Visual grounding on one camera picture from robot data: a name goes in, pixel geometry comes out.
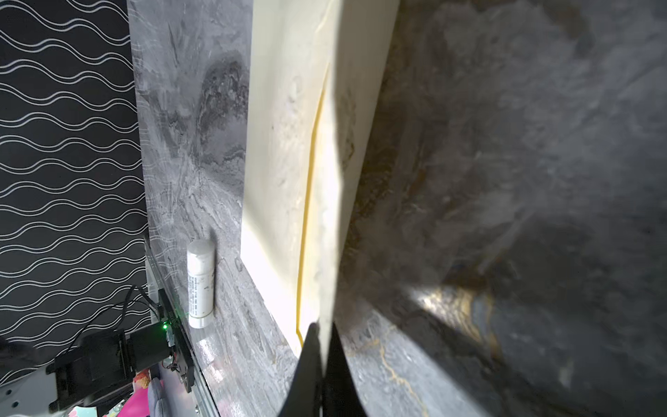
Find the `black cable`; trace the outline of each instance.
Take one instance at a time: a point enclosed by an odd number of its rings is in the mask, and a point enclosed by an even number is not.
[[[181,373],[181,366],[178,364],[177,359],[176,359],[176,352],[173,353],[173,361],[171,364],[167,367],[167,369],[171,371],[176,371],[179,374]]]
[[[144,297],[144,298],[147,298],[147,299],[149,300],[150,305],[149,305],[149,304],[146,304],[145,302],[143,302],[143,301],[141,301],[141,300],[130,300],[130,296],[132,295],[132,291],[133,291],[134,289],[138,289],[138,290],[139,290],[139,293],[141,294],[141,296]],[[136,285],[132,285],[132,286],[128,289],[127,294],[125,295],[125,299],[124,299],[124,301],[122,301],[122,302],[120,302],[120,303],[116,303],[116,304],[114,304],[114,305],[112,305],[112,306],[109,306],[109,307],[107,307],[106,309],[104,309],[104,310],[102,310],[102,311],[96,313],[96,315],[94,315],[94,317],[93,317],[92,319],[90,319],[90,321],[88,321],[88,323],[86,323],[86,324],[84,325],[84,327],[83,327],[81,330],[79,330],[79,332],[76,334],[76,336],[74,336],[74,339],[73,339],[72,342],[69,344],[69,346],[67,347],[67,349],[64,351],[63,354],[68,353],[68,352],[72,349],[72,347],[74,346],[74,343],[76,343],[76,341],[79,339],[79,337],[81,336],[81,334],[88,328],[88,326],[90,326],[92,323],[94,323],[94,321],[95,321],[98,317],[100,317],[102,314],[108,312],[108,311],[111,310],[112,308],[114,308],[114,307],[118,307],[118,306],[122,305],[122,306],[123,306],[123,313],[121,314],[121,319],[120,319],[120,321],[118,322],[118,324],[116,325],[116,327],[120,326],[120,324],[123,323],[123,320],[125,319],[125,315],[126,315],[126,313],[127,313],[127,307],[128,307],[130,304],[134,304],[134,303],[136,303],[136,302],[140,302],[140,303],[145,304],[146,306],[148,306],[148,308],[151,308],[151,311],[153,311],[153,313],[155,313],[155,315],[157,316],[157,319],[158,319],[158,320],[160,319],[160,316],[159,316],[159,314],[158,314],[158,312],[157,312],[157,311],[159,311],[159,308],[157,307],[157,304],[155,304],[155,302],[154,302],[153,300],[151,300],[151,299],[146,295],[146,293],[143,291],[142,288],[140,288],[140,287],[138,287],[138,286],[136,286]]]

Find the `black wallpaper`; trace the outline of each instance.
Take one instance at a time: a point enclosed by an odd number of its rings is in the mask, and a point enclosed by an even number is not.
[[[131,62],[124,1],[0,1],[0,335],[43,363],[146,283]],[[149,320],[137,303],[123,327]]]

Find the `gray marble surface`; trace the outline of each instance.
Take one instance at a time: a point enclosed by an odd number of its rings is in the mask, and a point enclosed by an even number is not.
[[[370,416],[660,415],[662,0],[404,0],[336,322]],[[151,246],[221,415],[271,416],[296,359],[239,259],[250,0],[130,0]]]
[[[296,359],[239,258],[250,2],[128,9],[153,253],[187,311],[187,244],[216,242],[216,323],[193,345],[222,416],[274,415]]]

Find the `white plastic bottle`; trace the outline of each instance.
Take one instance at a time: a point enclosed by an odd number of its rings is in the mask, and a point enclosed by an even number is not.
[[[187,293],[191,327],[201,329],[213,322],[213,273],[215,244],[195,240],[187,246]]]

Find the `pink fabric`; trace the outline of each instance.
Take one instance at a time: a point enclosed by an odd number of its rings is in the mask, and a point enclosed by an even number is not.
[[[149,414],[148,389],[138,388],[118,413],[118,417],[146,417]]]

